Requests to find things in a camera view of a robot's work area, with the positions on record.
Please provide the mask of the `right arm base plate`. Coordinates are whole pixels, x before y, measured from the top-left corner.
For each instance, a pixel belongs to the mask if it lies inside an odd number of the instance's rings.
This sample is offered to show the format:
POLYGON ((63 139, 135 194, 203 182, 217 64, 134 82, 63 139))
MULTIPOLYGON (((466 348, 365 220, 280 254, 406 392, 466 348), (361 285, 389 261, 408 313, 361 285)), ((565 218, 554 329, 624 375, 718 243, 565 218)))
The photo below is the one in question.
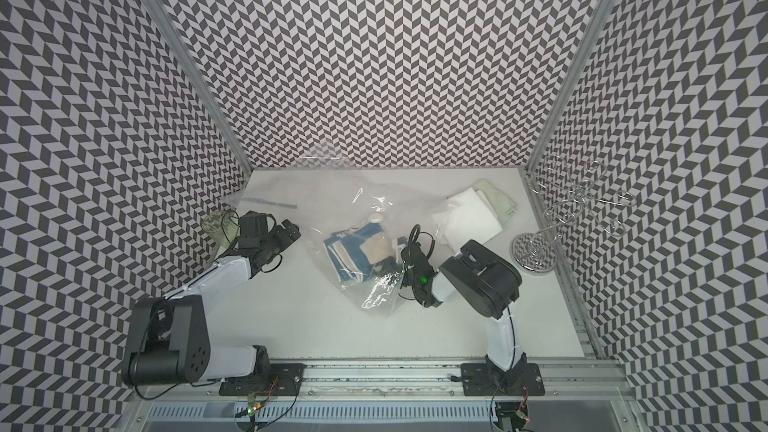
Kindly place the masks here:
POLYGON ((532 396, 545 395, 540 368, 535 363, 519 361, 503 372, 492 363, 463 363, 461 385, 465 396, 532 396))

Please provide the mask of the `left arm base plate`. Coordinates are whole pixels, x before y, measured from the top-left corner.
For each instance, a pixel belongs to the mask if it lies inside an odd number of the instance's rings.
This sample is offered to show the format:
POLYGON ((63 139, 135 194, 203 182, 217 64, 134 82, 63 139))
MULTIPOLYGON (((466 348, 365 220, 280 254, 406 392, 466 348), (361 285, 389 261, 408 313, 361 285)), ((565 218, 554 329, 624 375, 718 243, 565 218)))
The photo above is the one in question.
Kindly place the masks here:
POLYGON ((219 395, 296 396, 301 389, 305 369, 306 365, 298 362, 272 364, 266 372, 225 379, 220 385, 219 395))

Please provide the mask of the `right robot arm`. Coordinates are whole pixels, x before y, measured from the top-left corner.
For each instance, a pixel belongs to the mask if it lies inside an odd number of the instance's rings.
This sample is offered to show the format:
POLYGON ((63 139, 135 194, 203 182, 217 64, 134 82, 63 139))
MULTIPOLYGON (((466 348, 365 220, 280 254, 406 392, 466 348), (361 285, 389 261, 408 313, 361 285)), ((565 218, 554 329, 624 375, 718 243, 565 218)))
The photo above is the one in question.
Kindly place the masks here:
POLYGON ((461 296, 486 319, 487 361, 509 372, 523 359, 518 345, 514 303, 519 299, 522 275, 508 261, 470 240, 438 268, 429 263, 419 242, 410 240, 400 252, 403 284, 424 308, 437 307, 453 294, 461 296))

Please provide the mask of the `white towel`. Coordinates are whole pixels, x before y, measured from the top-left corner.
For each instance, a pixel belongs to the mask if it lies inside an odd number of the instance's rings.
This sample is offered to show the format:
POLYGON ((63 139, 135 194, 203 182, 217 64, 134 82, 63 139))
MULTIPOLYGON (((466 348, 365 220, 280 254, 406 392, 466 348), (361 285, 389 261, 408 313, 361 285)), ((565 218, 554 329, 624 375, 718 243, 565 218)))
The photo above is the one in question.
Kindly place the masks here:
POLYGON ((470 240, 485 244, 503 231, 495 212, 473 188, 448 198, 431 215, 431 221, 454 253, 470 240))

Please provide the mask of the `blue and cream towel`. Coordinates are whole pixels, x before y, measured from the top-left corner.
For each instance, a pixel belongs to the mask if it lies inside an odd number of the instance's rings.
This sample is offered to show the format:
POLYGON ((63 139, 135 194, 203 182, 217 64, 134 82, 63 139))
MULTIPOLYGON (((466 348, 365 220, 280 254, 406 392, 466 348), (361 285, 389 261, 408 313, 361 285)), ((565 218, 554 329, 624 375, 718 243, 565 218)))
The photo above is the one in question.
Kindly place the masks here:
POLYGON ((395 250, 380 223, 334 232, 323 245, 342 288, 397 271, 395 250))

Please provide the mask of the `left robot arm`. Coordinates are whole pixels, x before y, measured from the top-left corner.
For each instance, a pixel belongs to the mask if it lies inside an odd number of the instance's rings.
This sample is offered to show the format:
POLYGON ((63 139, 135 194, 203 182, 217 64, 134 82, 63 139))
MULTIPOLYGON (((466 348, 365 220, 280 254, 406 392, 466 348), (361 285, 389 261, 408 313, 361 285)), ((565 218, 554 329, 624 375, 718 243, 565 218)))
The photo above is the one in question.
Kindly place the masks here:
POLYGON ((124 385, 197 384, 247 378, 267 384, 271 364, 261 345, 216 345, 208 316, 236 289, 259 273, 300 237, 289 220, 250 211, 238 219, 239 232, 200 276, 164 296, 138 301, 131 311, 121 363, 124 385))

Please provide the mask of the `clear plastic vacuum bag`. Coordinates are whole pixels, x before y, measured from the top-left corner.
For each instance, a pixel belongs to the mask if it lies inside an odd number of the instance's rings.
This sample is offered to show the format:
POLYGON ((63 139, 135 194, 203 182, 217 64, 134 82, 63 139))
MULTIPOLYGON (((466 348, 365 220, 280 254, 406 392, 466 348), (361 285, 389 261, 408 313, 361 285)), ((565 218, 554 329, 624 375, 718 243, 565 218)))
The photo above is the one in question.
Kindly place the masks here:
POLYGON ((459 206, 455 199, 339 169, 254 172, 225 201, 296 224, 300 245, 323 276, 377 318, 404 302, 401 253, 411 232, 417 230, 423 251, 430 251, 459 206))

